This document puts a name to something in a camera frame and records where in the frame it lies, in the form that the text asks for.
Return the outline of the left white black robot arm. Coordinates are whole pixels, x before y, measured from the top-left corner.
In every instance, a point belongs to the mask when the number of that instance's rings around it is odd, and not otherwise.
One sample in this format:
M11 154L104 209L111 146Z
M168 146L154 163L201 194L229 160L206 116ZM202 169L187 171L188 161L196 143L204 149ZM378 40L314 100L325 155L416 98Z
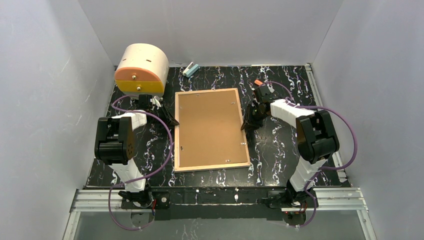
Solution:
M120 109L121 115L98 119L94 155L120 178L124 190L118 193L119 196L138 207L154 208L157 200L147 177L142 175L134 160L135 130L146 125L148 118L152 118L164 126L170 137L170 128L178 126L179 122L158 96L139 94L137 99L135 110Z

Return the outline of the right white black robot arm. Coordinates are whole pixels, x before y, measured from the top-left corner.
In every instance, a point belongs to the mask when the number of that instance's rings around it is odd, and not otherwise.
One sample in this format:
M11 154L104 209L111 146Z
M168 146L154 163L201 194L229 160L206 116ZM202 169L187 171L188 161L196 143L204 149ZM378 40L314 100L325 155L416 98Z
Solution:
M280 119L296 130L299 160L284 190L272 190L262 199L271 209L317 203L312 194L313 180L325 162L340 148L331 115L326 110L308 110L290 100L278 97L262 83L254 91L254 100L248 104L241 129L250 132L263 126L267 117Z

